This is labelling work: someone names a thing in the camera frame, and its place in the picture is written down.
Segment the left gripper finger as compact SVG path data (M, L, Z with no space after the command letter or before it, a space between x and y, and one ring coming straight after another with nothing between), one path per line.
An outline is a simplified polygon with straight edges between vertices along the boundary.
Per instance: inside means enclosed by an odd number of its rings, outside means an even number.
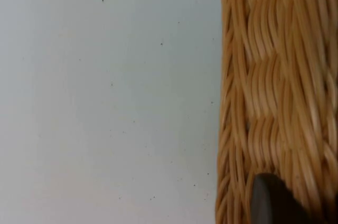
M260 224L313 223L285 183L271 173L260 173L254 178L250 217L251 223Z

